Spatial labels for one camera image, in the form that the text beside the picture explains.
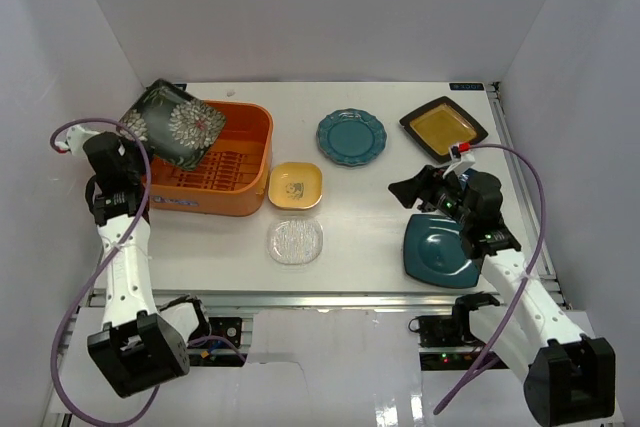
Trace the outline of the black floral square plate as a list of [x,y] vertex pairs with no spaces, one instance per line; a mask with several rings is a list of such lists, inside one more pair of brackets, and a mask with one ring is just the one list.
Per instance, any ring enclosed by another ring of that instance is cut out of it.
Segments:
[[177,85],[158,79],[120,119],[122,134],[138,137],[154,156],[195,170],[221,134],[227,118]]

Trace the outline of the amber black-rimmed square plate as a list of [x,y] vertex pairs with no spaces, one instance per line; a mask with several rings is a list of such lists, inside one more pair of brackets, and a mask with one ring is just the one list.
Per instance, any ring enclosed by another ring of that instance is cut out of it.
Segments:
[[477,145],[488,137],[486,129],[447,96],[436,98],[399,120],[409,137],[434,161],[451,160],[449,148],[457,143]]

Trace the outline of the teal scalloped round plate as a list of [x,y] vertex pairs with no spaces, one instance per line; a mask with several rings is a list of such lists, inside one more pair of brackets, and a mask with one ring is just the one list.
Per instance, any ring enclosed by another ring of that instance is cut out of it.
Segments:
[[360,109],[340,109],[324,117],[316,129],[319,150],[333,163],[354,168],[374,161],[385,149],[384,125]]

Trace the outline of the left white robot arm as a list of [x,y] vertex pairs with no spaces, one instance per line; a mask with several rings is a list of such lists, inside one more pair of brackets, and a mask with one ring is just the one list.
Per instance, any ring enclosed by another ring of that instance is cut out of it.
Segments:
[[205,343],[212,324],[186,298],[163,308],[155,304],[144,162],[137,149],[106,132],[87,140],[83,150],[100,190],[92,213],[107,262],[102,327],[88,337],[88,353],[116,394],[126,398],[186,375],[187,344]]

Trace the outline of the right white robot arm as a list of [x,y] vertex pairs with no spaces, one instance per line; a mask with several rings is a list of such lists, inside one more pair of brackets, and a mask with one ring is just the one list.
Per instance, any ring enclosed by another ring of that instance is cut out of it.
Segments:
[[406,208],[436,209],[460,227],[462,250],[508,307],[485,302],[453,318],[461,344],[480,340],[516,375],[541,426],[606,418],[615,411],[616,358],[603,337],[592,338],[528,272],[525,256],[502,213],[501,183],[478,172],[465,184],[446,170],[424,167],[389,185]]

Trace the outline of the orange plastic bin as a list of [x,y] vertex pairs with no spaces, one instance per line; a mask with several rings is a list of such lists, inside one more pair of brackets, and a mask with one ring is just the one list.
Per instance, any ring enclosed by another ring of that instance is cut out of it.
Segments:
[[265,196],[272,160],[272,117],[255,104],[204,102],[226,116],[221,134],[193,171],[154,156],[150,204],[164,210],[251,215]]

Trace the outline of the teal square large plate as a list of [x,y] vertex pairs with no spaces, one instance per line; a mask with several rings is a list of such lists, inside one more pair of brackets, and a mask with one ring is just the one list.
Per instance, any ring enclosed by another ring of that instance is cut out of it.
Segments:
[[460,231],[459,224],[447,217],[413,214],[403,239],[405,273],[437,287],[459,290],[475,287],[479,270],[462,249]]

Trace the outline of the dark blue leaf plate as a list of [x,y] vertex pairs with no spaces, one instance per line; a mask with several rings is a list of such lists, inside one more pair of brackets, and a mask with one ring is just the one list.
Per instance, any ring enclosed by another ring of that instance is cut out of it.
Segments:
[[474,173],[475,173],[474,170],[468,169],[467,171],[463,172],[458,176],[458,181],[462,190],[465,189],[469,179],[473,176]]

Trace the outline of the yellow square small plate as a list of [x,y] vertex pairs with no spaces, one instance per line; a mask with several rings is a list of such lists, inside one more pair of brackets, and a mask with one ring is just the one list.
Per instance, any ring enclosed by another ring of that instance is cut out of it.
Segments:
[[323,174],[319,167],[307,162],[285,162],[270,174],[268,198],[283,210],[308,210],[323,196]]

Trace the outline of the clear glass round plate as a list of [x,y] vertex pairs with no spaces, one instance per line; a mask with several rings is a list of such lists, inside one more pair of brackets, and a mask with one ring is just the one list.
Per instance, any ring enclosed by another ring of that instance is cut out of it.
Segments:
[[299,266],[314,261],[322,252],[321,224],[310,217],[287,217],[273,222],[267,232],[267,251],[281,265]]

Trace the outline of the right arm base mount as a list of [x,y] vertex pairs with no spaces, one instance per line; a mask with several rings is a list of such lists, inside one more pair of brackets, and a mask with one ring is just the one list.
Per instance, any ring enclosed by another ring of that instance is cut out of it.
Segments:
[[408,330],[419,337],[421,370],[466,370],[478,357],[484,342],[470,330],[470,314],[481,307],[499,307],[489,293],[459,297],[447,315],[422,315],[408,322]]

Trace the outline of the aluminium table frame rail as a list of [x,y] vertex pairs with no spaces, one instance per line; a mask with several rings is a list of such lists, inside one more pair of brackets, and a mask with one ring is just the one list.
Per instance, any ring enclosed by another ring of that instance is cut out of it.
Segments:
[[[249,82],[190,83],[186,89],[203,100],[264,107],[274,122],[273,161],[311,162],[320,168],[323,196],[310,215],[322,226],[324,244],[319,256],[302,267],[273,260],[268,230],[285,212],[269,202],[245,217],[155,210],[149,265],[154,296],[161,303],[195,294],[213,315],[276,308],[449,307],[453,290],[405,274],[401,244],[410,213],[387,189],[428,161],[400,119],[441,96],[456,101],[488,131],[491,147],[477,155],[477,166],[501,180],[508,225],[526,252],[534,247],[537,224],[521,170],[514,157],[498,149],[508,131],[492,86],[454,90],[445,82]],[[385,150],[367,166],[336,165],[318,149],[318,123],[342,108],[365,110],[385,127]]]

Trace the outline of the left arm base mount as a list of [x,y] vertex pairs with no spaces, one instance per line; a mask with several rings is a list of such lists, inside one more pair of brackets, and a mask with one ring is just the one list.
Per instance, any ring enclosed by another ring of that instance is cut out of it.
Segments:
[[183,295],[158,307],[158,313],[184,338],[191,366],[242,367],[241,317],[211,316],[196,296]]

